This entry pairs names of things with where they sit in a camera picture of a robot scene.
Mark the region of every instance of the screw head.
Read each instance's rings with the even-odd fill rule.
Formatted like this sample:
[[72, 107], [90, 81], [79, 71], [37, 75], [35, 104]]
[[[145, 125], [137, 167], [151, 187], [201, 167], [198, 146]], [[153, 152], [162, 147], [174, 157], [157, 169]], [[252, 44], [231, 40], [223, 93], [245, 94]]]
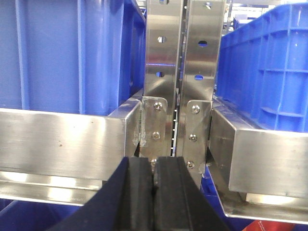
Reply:
[[198, 137], [195, 134], [190, 134], [189, 140], [192, 141], [192, 142], [196, 142], [198, 140]]
[[152, 139], [157, 141], [160, 139], [160, 133], [158, 131], [155, 131], [152, 133]]
[[154, 103], [154, 109], [156, 111], [161, 111], [162, 110], [162, 107], [163, 107], [163, 104], [161, 102], [155, 102]]
[[192, 113], [198, 114], [199, 112], [200, 112], [200, 107], [198, 105], [193, 105], [192, 106]]
[[151, 160], [151, 166], [154, 167], [156, 165], [157, 160], [156, 159], [152, 159]]
[[209, 10], [212, 9], [212, 3], [210, 3], [210, 2], [204, 3], [203, 6], [206, 7], [206, 8], [208, 8]]
[[187, 162], [187, 168], [188, 169], [193, 169], [194, 168], [194, 162], [193, 161], [188, 161]]

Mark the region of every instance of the blue plastic bin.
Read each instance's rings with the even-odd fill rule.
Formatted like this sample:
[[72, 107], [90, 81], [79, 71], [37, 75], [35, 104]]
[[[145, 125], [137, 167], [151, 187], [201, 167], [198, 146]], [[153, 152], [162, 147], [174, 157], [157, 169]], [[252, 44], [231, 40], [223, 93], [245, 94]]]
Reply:
[[224, 36], [217, 78], [217, 96], [262, 128], [308, 132], [308, 3]]
[[79, 207], [0, 199], [1, 231], [44, 231]]
[[107, 115], [142, 88], [135, 0], [1, 0], [0, 108]]

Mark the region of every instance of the stainless steel bracket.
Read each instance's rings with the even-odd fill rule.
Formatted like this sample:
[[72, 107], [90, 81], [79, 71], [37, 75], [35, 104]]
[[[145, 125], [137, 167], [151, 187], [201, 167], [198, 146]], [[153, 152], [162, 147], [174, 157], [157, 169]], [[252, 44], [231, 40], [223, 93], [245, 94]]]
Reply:
[[205, 170], [211, 110], [211, 101], [190, 100], [186, 106], [183, 157], [198, 186]]
[[167, 100], [160, 97], [144, 96], [141, 106], [140, 155], [155, 163], [159, 156], [168, 156], [164, 145]]
[[222, 209], [227, 217], [308, 224], [307, 200], [249, 194], [247, 194], [245, 199], [246, 195], [243, 196], [241, 193], [229, 190], [219, 167], [214, 161], [207, 163], [207, 165], [215, 183]]
[[176, 156], [184, 156], [186, 108], [190, 100], [211, 101], [224, 13], [224, 0], [189, 0]]
[[162, 97], [168, 102], [163, 143], [168, 153], [171, 152], [176, 83], [180, 68], [183, 2], [147, 1], [144, 96]]

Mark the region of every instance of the metal plate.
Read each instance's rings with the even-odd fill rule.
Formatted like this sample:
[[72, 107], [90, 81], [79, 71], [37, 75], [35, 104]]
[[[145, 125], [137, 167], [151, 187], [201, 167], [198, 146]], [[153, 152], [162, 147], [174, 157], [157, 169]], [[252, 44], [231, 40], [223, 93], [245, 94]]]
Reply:
[[210, 142], [231, 191], [308, 198], [308, 133], [257, 129], [222, 105]]
[[190, 100], [211, 101], [220, 45], [224, 0], [190, 0], [176, 155], [183, 152], [186, 106]]
[[144, 96], [162, 97], [168, 102], [166, 150], [171, 148], [182, 11], [182, 0], [147, 1]]
[[144, 96], [141, 106], [140, 155], [155, 161], [165, 156], [167, 101], [159, 97]]
[[212, 102], [191, 100], [187, 104], [183, 153], [187, 168], [200, 186], [210, 128]]
[[85, 203], [134, 155], [140, 106], [133, 97], [113, 117], [0, 109], [0, 196]]
[[276, 206], [248, 203], [242, 199], [239, 193], [229, 191], [215, 162], [210, 162], [208, 165], [219, 195], [220, 203], [227, 217], [308, 224], [308, 207], [304, 208], [304, 206], [307, 205], [307, 200], [293, 198], [292, 204], [302, 204], [301, 208], [293, 207], [293, 205], [290, 207], [290, 204], [287, 205], [286, 203], [286, 198], [281, 199], [277, 197], [271, 198], [271, 204], [275, 204], [273, 199], [277, 200]]

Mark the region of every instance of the blue crate wall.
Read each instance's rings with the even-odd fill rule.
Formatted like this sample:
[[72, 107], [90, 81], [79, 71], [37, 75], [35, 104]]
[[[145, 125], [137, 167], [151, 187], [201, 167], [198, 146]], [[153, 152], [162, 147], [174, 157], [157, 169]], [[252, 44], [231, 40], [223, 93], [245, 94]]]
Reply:
[[142, 87], [135, 1], [2, 0], [0, 31], [2, 108], [107, 115]]
[[262, 128], [308, 132], [308, 3], [225, 35], [217, 78], [217, 96]]
[[45, 231], [79, 209], [78, 206], [4, 199], [0, 199], [1, 205], [1, 231]]

